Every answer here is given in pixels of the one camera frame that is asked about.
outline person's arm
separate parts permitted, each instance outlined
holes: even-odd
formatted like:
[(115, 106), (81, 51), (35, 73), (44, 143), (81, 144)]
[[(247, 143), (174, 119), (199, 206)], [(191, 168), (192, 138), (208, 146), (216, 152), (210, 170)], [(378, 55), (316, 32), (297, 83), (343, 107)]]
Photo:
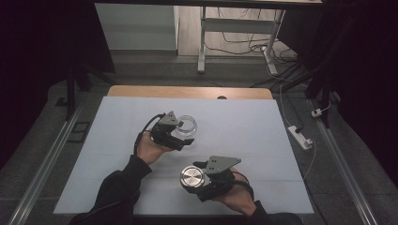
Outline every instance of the person's arm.
[[(235, 168), (231, 168), (236, 180), (247, 182)], [(225, 204), (230, 209), (243, 214), (248, 220), (246, 225), (274, 225), (266, 210), (259, 201), (254, 202), (249, 191), (244, 186), (234, 185), (225, 195), (213, 201)]]
[(99, 188), (94, 207), (90, 212), (74, 217), (69, 224), (131, 224), (134, 205), (140, 196), (141, 180), (152, 172), (148, 165), (171, 150), (152, 142), (149, 132), (144, 133), (137, 156), (130, 156), (123, 171), (108, 175)]

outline dark background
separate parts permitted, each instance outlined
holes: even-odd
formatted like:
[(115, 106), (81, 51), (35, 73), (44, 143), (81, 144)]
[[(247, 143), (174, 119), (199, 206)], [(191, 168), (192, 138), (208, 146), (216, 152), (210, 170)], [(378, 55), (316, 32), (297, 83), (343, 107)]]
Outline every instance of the dark background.
[(93, 3), (3, 1), (0, 27), (2, 168), (72, 66), (114, 66)]
[[(354, 3), (351, 0), (329, 2)], [(359, 7), (354, 10), (340, 7), (325, 13), (287, 11), (279, 39), (298, 53), (298, 59), (307, 69), (312, 69), (322, 62), (346, 19), (358, 16), (326, 72), (331, 73), (331, 88), (341, 98), (339, 113), (398, 187), (398, 142), (395, 140), (398, 3), (390, 0), (356, 3)]]

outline black cable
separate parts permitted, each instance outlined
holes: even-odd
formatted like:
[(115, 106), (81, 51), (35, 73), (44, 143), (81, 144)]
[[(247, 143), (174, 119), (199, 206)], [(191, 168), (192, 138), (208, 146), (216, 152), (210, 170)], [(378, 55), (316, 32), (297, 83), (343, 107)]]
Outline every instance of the black cable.
[[(249, 10), (248, 8), (245, 9), (245, 11), (244, 11), (245, 14), (244, 14), (243, 16), (245, 16), (245, 15), (247, 14), (248, 10)], [(221, 15), (222, 15), (223, 18), (225, 18), (225, 16), (222, 14), (222, 11), (220, 10), (219, 7), (218, 7), (218, 13), (219, 13), (219, 18), (221, 18)], [(260, 11), (258, 12), (257, 20), (260, 18), (260, 13), (261, 13), (261, 9), (260, 9)], [(225, 42), (228, 42), (228, 43), (247, 43), (247, 42), (249, 42), (249, 48), (250, 48), (250, 44), (251, 44), (252, 42), (269, 40), (269, 38), (265, 38), (265, 39), (253, 39), (253, 36), (252, 36), (252, 38), (251, 38), (250, 40), (228, 40), (228, 39), (226, 39), (225, 33), (224, 33), (224, 32), (222, 32), (222, 37), (223, 37), (223, 39), (225, 40)]]
[(293, 111), (295, 112), (296, 117), (298, 118), (299, 122), (302, 124), (301, 127), (298, 127), (298, 132), (301, 132), (301, 131), (305, 128), (305, 124), (304, 124), (304, 122), (302, 121), (301, 116), (299, 115), (298, 111), (296, 110), (295, 105), (293, 105), (293, 103), (292, 103), (290, 97), (287, 95), (287, 92), (286, 92), (286, 98), (287, 98), (287, 100), (289, 101), (290, 105), (293, 107)]
[(272, 89), (276, 86), (276, 85), (278, 85), (278, 84), (280, 84), (280, 83), (282, 83), (282, 82), (286, 82), (286, 80), (285, 79), (287, 79), (288, 77), (290, 77), (298, 68), (300, 68), (301, 67), (301, 64), (298, 64), (298, 63), (295, 63), (293, 66), (295, 66), (294, 68), (293, 68), (293, 70), (291, 70), (290, 72), (289, 72), (289, 74), (287, 74), (285, 77), (283, 77), (283, 78), (280, 78), (280, 80), (279, 81), (277, 81), (276, 83), (274, 83), (270, 88), (269, 88), (269, 90), (271, 91), (271, 92), (274, 92)]
[(250, 50), (251, 50), (253, 53), (260, 53), (260, 52), (262, 52), (262, 50), (261, 50), (262, 47), (267, 47), (267, 45), (266, 45), (266, 44), (256, 44), (256, 45), (249, 46)]
[(289, 51), (289, 50), (292, 50), (292, 49), (288, 48), (288, 49), (282, 50), (281, 52), (279, 52), (279, 56), (281, 57), (281, 54), (282, 54), (282, 53), (287, 52), (287, 51)]
[(212, 83), (212, 84), (214, 84), (214, 85), (216, 85), (216, 86), (223, 87), (222, 85), (219, 85), (219, 84), (216, 83), (216, 82), (213, 82), (213, 81), (210, 81), (210, 80), (206, 80), (206, 81), (209, 82), (209, 83)]
[(281, 76), (284, 75), (285, 72), (287, 72), (290, 68), (292, 68), (292, 67), (293, 67), (294, 65), (296, 65), (296, 64), (297, 64), (297, 63), (293, 64), (292, 66), (290, 66), (289, 68), (287, 68), (284, 72), (278, 74), (278, 75), (277, 75), (278, 77), (272, 77), (272, 78), (270, 78), (270, 79), (268, 79), (268, 80), (266, 80), (266, 81), (257, 82), (257, 83), (255, 83), (255, 84), (253, 84), (252, 86), (250, 86), (249, 88), (253, 88), (253, 87), (257, 86), (257, 85), (264, 84), (264, 83), (268, 83), (268, 82), (271, 82), (271, 81), (273, 81), (273, 80), (276, 80), (277, 78), (280, 78)]
[(134, 154), (135, 156), (137, 156), (138, 144), (140, 143), (141, 138), (143, 137), (143, 134), (144, 134), (144, 132), (146, 131), (147, 127), (148, 127), (156, 118), (162, 118), (164, 115), (166, 115), (166, 113), (155, 115), (152, 119), (149, 120), (149, 122), (145, 125), (145, 127), (143, 128), (143, 130), (137, 135), (137, 139), (135, 140), (135, 143), (134, 143), (134, 151), (133, 151), (133, 154)]
[(126, 201), (128, 201), (128, 200), (131, 200), (131, 199), (133, 199), (133, 198), (137, 198), (137, 200), (138, 200), (138, 197), (139, 197), (139, 196), (140, 196), (140, 189), (137, 189), (137, 190), (134, 192), (134, 194), (133, 194), (132, 196), (130, 196), (128, 199), (126, 199), (126, 200), (124, 200), (124, 201), (117, 201), (117, 202), (114, 202), (114, 203), (110, 203), (110, 204), (107, 204), (107, 205), (105, 205), (105, 206), (102, 206), (101, 208), (92, 210), (92, 211), (86, 213), (85, 215), (82, 215), (82, 217), (77, 217), (76, 220), (73, 219), (73, 220), (70, 222), (70, 225), (73, 225), (73, 224), (75, 224), (76, 222), (79, 223), (79, 222), (81, 222), (82, 220), (88, 219), (88, 218), (90, 218), (91, 216), (93, 216), (93, 215), (95, 215), (95, 214), (97, 214), (97, 213), (99, 213), (99, 212), (101, 212), (101, 211), (103, 211), (103, 210), (110, 209), (110, 208), (112, 208), (112, 207), (115, 207), (115, 206), (117, 206), (117, 205), (119, 205), (119, 204), (121, 204), (121, 203), (124, 203), (124, 202), (126, 202)]
[(231, 53), (231, 54), (247, 54), (247, 53), (252, 53), (252, 51), (248, 51), (248, 52), (228, 52), (226, 50), (222, 50), (222, 49), (213, 49), (213, 48), (209, 48), (206, 43), (205, 43), (206, 48), (208, 48), (209, 50), (213, 50), (213, 51), (219, 51), (219, 52), (223, 52), (223, 53)]
[(275, 61), (277, 61), (278, 63), (280, 63), (280, 64), (295, 63), (295, 62), (298, 61), (297, 59), (287, 60), (287, 59), (285, 59), (285, 58), (281, 58), (281, 57), (279, 57), (279, 56), (276, 55), (276, 53), (275, 53), (274, 50), (272, 50), (272, 54), (273, 54), (273, 59), (274, 59)]
[(249, 179), (248, 179), (245, 175), (243, 175), (242, 173), (240, 173), (240, 172), (232, 172), (232, 173), (236, 173), (236, 174), (239, 174), (239, 175), (243, 176), (243, 178), (245, 178), (245, 180), (247, 181), (247, 183), (250, 184), (250, 183), (249, 183)]

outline hand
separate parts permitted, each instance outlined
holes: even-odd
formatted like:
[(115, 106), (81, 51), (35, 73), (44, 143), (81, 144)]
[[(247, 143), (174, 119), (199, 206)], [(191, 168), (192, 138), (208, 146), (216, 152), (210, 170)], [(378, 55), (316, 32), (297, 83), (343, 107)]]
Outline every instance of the hand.
[(163, 153), (170, 151), (173, 149), (154, 143), (150, 138), (150, 132), (144, 132), (138, 144), (137, 157), (150, 165), (158, 160)]
[[(232, 167), (231, 171), (234, 172), (236, 180), (247, 182), (242, 175), (235, 173), (237, 172), (235, 168)], [(213, 201), (223, 203), (230, 209), (239, 212), (246, 217), (251, 217), (255, 209), (257, 208), (249, 191), (245, 187), (240, 185), (234, 185), (228, 191), (228, 193), (213, 199)]]

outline metal frame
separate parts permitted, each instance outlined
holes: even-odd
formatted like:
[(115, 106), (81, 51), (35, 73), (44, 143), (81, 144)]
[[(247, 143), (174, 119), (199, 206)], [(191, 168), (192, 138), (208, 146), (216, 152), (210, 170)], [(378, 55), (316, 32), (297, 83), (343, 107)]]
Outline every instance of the metal frame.
[(270, 35), (269, 42), (263, 50), (266, 58), (268, 70), (271, 75), (278, 74), (270, 55), (275, 38), (281, 26), (284, 10), (279, 10), (275, 21), (255, 21), (255, 20), (237, 20), (237, 19), (220, 19), (206, 18), (206, 7), (201, 7), (201, 36), (200, 48), (198, 55), (198, 73), (205, 73), (206, 48), (205, 36), (206, 32), (229, 32), (229, 33), (250, 33), (250, 34), (267, 34)]
[[(314, 109), (314, 104), (308, 100), (308, 103)], [(328, 149), (330, 150), (330, 154), (334, 159), (337, 169), (340, 172), (340, 175), (343, 178), (345, 186), (349, 194), (351, 195), (355, 206), (357, 207), (358, 213), (362, 218), (363, 224), (365, 225), (377, 225), (377, 220), (375, 215), (372, 211), (371, 206), (366, 200), (365, 195), (363, 194), (360, 185), (358, 184), (357, 179), (355, 178), (354, 174), (351, 172), (351, 169), (348, 166), (348, 163), (345, 161), (344, 155), (339, 148), (339, 145), (334, 139), (333, 134), (331, 131), (325, 127), (324, 123), (320, 119), (316, 120), (318, 128), (324, 138)]]
[(21, 197), (18, 206), (15, 208), (8, 225), (24, 224), (29, 217), (30, 212), (35, 205), (38, 195), (44, 187), (50, 172), (52, 171), (62, 148), (64, 147), (67, 137), (72, 131), (73, 125), (75, 124), (77, 118), (79, 117), (82, 107), (87, 99), (87, 93), (82, 93), (81, 99), (78, 101), (78, 107), (76, 111), (71, 116), (71, 118), (65, 122), (58, 136), (56, 137), (50, 151), (47, 153), (44, 160), (41, 162), (35, 177), (30, 182), (26, 192)]

